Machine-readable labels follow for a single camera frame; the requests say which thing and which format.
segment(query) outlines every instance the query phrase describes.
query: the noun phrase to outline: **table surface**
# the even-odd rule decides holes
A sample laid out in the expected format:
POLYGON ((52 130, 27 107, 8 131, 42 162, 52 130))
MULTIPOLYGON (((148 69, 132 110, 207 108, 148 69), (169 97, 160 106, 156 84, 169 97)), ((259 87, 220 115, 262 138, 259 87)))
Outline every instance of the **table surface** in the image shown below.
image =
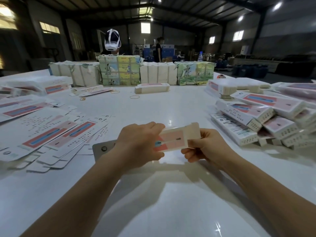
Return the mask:
MULTIPOLYGON (((49 95, 89 114, 115 115, 107 139, 116 139, 129 124, 164 123, 181 127, 198 122, 220 131, 243 158, 280 183, 316 203, 315 149, 268 155, 254 144, 238 147, 208 117, 216 99, 203 86, 171 86, 169 92, 130 99, 134 87, 115 87, 80 101, 69 91, 49 95)), ((0 175, 0 230, 17 237, 65 194, 94 164, 92 155, 77 155, 62 170, 47 173, 3 171, 0 175)), ((159 163, 148 163, 124 175, 102 211, 93 237, 148 236, 275 236, 262 213, 222 172, 205 162, 187 163, 180 151, 166 152, 159 163)))

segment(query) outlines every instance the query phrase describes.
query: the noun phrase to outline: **vr headset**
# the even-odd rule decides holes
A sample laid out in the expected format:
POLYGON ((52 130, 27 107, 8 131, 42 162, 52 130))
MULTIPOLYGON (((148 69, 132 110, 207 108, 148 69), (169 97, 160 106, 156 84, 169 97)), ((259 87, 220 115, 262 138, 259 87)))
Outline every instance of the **vr headset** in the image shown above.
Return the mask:
POLYGON ((118 48, 121 47, 121 41, 120 41, 120 38, 119 38, 119 33, 118 31, 116 30, 113 30, 113 29, 110 29, 107 31, 108 34, 105 35, 105 40, 104 40, 104 46, 105 46, 105 49, 107 51, 116 51, 118 48), (117 37, 117 42, 111 42, 111 37, 112 35, 116 35, 117 37))

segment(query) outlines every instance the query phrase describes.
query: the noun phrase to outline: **white headset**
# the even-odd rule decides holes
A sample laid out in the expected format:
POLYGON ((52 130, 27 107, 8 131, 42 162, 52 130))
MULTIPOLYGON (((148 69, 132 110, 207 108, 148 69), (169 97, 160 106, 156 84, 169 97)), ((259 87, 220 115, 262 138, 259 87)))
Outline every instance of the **white headset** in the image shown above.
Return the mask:
POLYGON ((105 49, 106 49, 107 51, 116 51, 119 47, 121 47, 121 46, 119 46, 120 38, 119 38, 119 35, 117 35, 118 31, 117 31, 117 30, 110 29, 110 30, 108 30, 107 32, 109 32, 109 40, 108 40, 109 43, 106 43, 106 40, 104 40, 105 49), (114 34, 118 37, 118 41, 117 41, 116 44, 111 42, 111 35, 112 35, 112 33, 114 33, 114 34))

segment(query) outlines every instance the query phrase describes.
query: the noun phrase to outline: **person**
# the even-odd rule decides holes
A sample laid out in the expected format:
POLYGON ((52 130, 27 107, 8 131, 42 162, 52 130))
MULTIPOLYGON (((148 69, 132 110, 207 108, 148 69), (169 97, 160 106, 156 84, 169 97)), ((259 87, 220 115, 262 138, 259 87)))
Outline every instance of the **person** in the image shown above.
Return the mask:
POLYGON ((118 55, 119 49, 122 46, 119 33, 117 30, 110 29, 105 34, 104 38, 104 50, 101 52, 102 55, 118 55))
POLYGON ((164 42, 164 38, 163 37, 158 37, 157 41, 158 43, 156 44, 156 51, 155 51, 155 55, 154 55, 154 59, 155 62, 162 62, 162 48, 161 45, 164 42))
MULTIPOLYGON (((124 127, 115 147, 93 167, 22 237, 86 237, 121 176, 128 170, 159 160, 164 153, 153 148, 164 124, 132 124, 124 127)), ((206 159, 225 171, 267 216, 280 236, 316 236, 316 206, 289 190, 255 165, 240 157, 218 131, 200 129, 201 139, 189 140, 181 150, 188 162, 206 159)))

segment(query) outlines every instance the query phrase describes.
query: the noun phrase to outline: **hand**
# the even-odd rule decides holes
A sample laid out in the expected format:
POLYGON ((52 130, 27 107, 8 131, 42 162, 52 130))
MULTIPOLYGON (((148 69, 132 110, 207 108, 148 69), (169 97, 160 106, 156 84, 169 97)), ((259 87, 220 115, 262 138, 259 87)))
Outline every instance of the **hand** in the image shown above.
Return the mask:
POLYGON ((200 129, 202 139, 188 140, 188 145, 195 149, 182 149, 181 153, 188 162, 206 159, 217 168, 222 169, 222 164, 237 155, 225 142, 217 130, 200 129))
POLYGON ((149 161, 160 160, 163 152, 153 150, 164 124, 150 122, 144 125, 132 124, 124 127, 111 150, 125 171, 143 166, 149 161))

